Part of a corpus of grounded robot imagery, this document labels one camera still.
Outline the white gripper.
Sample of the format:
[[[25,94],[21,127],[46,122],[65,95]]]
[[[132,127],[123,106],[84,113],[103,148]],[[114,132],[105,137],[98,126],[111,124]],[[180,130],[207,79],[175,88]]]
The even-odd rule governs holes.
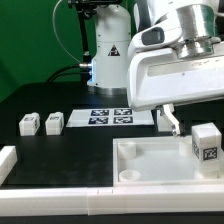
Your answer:
[[[136,111],[160,107],[160,116],[181,134],[174,105],[224,97],[224,41],[199,39],[188,58],[179,58],[180,26],[162,24],[137,33],[128,48],[127,99]]]

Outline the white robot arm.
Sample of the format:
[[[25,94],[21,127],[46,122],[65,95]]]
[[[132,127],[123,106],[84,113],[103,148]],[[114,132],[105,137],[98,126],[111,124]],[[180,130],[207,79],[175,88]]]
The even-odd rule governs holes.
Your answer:
[[[135,0],[133,15],[100,3],[88,87],[125,93],[136,111],[160,110],[173,134],[181,135],[175,106],[224,97],[220,16],[224,0]]]

